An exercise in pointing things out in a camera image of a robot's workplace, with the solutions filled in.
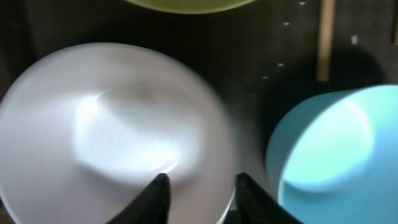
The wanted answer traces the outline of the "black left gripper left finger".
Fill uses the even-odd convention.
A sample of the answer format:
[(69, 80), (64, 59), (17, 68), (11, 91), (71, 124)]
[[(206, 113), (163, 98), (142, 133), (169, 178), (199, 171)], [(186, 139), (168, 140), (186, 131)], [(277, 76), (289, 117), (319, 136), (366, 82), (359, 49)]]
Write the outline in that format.
[(161, 173), (106, 224), (167, 224), (170, 203), (170, 179)]

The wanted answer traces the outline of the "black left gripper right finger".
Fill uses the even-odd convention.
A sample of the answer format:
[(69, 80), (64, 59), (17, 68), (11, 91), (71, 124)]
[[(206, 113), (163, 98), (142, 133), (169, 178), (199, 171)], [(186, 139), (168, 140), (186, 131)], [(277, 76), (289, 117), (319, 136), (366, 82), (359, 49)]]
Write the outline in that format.
[(243, 224), (302, 224), (283, 209), (249, 174), (236, 176), (235, 199)]

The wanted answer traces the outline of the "white bowl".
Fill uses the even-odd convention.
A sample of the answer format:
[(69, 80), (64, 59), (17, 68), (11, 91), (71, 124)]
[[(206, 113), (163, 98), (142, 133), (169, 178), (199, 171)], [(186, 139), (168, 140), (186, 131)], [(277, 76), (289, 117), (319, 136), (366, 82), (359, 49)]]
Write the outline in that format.
[(236, 155), (218, 95), (142, 47), (56, 51), (1, 102), (1, 199), (16, 223), (106, 223), (165, 173), (169, 223), (218, 224), (233, 201)]

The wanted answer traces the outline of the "light blue bowl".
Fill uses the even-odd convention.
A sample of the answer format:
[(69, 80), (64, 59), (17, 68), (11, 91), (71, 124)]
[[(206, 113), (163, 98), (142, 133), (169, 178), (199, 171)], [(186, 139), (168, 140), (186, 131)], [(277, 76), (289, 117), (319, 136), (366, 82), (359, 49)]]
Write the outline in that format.
[(302, 223), (397, 222), (397, 86), (311, 97), (267, 145), (272, 198)]

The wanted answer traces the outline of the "yellow plate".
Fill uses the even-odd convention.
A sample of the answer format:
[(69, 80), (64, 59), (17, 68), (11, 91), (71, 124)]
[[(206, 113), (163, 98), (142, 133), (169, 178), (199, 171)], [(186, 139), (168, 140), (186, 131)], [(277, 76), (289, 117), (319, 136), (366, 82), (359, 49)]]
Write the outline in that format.
[(254, 0), (126, 0), (148, 9), (175, 14), (208, 14), (227, 11)]

